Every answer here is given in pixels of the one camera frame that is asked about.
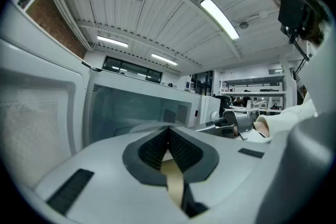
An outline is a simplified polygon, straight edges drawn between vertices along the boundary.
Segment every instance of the ceiling light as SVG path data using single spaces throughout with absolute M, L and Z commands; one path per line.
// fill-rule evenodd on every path
M 127 43 L 120 42 L 120 41 L 117 41 L 117 40 L 114 40 L 114 39 L 110 39 L 110 38 L 106 38 L 106 37 L 101 37 L 101 36 L 97 36 L 97 38 L 99 40 L 110 42 L 110 43 L 113 43 L 113 44 L 116 44 L 116 45 L 119 45 L 119 46 L 123 46 L 123 47 L 126 47 L 126 48 L 128 47 Z
M 175 66 L 177 65 L 177 62 L 173 62 L 173 61 L 171 61 L 171 60 L 168 60 L 168 59 L 163 58 L 163 57 L 161 57 L 161 56 L 159 56 L 159 55 L 156 55 L 156 54 L 152 54 L 152 57 L 155 57 L 155 58 L 158 58 L 158 59 L 160 59 L 160 60 L 162 60 L 162 61 L 171 63 L 172 65 L 175 65 Z
M 232 26 L 224 13 L 221 12 L 221 10 L 212 0 L 203 0 L 201 2 L 201 6 L 204 7 L 206 11 L 216 19 L 216 21 L 223 27 L 232 40 L 239 38 L 239 34 L 237 33 L 236 29 Z

